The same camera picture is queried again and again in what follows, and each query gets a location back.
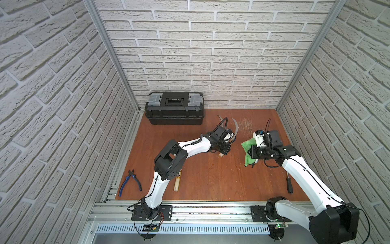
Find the green rag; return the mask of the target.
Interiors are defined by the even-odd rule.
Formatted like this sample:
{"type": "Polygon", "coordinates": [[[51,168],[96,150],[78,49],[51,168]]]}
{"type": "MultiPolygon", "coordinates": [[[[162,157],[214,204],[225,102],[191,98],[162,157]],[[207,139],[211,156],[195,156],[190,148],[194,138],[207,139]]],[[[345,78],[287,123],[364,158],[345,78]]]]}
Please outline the green rag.
{"type": "Polygon", "coordinates": [[[253,165],[253,164],[256,164],[258,162],[258,159],[253,159],[248,151],[251,149],[252,146],[256,146],[256,140],[254,138],[251,138],[250,140],[247,140],[243,143],[241,143],[241,146],[243,147],[244,151],[245,151],[245,163],[244,163],[244,166],[247,167],[249,165],[253,165]]]}

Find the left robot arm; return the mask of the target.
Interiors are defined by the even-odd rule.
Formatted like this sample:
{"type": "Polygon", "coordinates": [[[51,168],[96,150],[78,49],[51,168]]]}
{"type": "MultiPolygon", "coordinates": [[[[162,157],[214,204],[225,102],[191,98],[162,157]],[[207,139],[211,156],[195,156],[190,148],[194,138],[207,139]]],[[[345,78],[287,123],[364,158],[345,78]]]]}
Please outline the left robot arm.
{"type": "Polygon", "coordinates": [[[151,187],[141,199],[143,210],[150,217],[157,214],[168,183],[179,174],[187,158],[212,151],[227,155],[235,140],[235,133],[222,126],[217,126],[213,131],[201,134],[194,140],[185,142],[170,140],[154,160],[151,187]]]}

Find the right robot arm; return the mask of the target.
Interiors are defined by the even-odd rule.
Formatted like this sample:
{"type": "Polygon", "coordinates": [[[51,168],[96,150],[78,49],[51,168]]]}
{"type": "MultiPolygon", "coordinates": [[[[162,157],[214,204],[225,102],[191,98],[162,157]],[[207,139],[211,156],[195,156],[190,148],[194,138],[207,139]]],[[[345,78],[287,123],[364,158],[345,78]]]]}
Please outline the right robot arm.
{"type": "Polygon", "coordinates": [[[310,169],[301,153],[292,145],[283,145],[277,131],[254,132],[256,145],[247,151],[257,161],[275,160],[298,183],[310,199],[314,211],[300,207],[285,197],[270,198],[265,215],[270,221],[289,219],[307,229],[319,244],[341,244],[354,240],[359,210],[345,203],[310,169]]]}

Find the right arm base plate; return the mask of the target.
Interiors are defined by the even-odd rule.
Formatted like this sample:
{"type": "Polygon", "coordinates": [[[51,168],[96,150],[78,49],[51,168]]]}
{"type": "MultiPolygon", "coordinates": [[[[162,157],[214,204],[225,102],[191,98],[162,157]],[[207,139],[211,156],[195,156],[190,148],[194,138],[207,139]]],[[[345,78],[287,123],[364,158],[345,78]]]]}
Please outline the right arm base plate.
{"type": "Polygon", "coordinates": [[[290,219],[278,215],[268,205],[252,205],[250,211],[253,222],[291,222],[290,219]]]}

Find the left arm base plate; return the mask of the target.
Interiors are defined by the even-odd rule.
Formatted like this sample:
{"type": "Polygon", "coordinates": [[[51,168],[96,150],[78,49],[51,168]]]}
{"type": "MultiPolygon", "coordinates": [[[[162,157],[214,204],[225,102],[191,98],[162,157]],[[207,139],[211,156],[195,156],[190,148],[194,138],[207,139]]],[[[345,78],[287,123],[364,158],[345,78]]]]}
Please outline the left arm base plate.
{"type": "Polygon", "coordinates": [[[148,206],[137,205],[133,209],[132,221],[171,221],[173,206],[172,205],[160,205],[155,209],[150,209],[148,206]]]}

